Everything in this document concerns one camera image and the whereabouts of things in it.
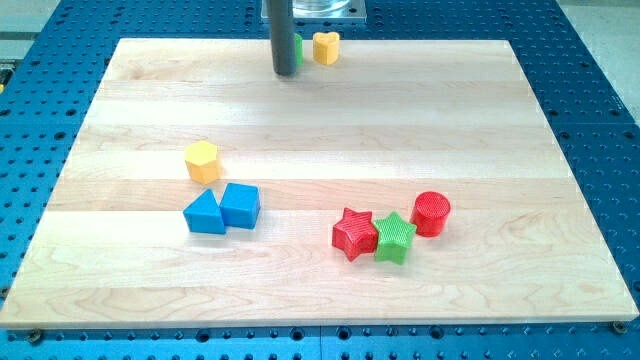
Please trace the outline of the clear acrylic robot base plate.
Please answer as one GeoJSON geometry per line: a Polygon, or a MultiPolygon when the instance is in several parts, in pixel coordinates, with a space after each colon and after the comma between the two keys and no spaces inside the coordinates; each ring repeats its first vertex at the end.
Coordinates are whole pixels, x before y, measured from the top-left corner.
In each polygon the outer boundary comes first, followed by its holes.
{"type": "Polygon", "coordinates": [[[363,23],[367,19],[365,0],[262,0],[261,22],[268,23],[272,13],[286,13],[304,23],[363,23]]]}

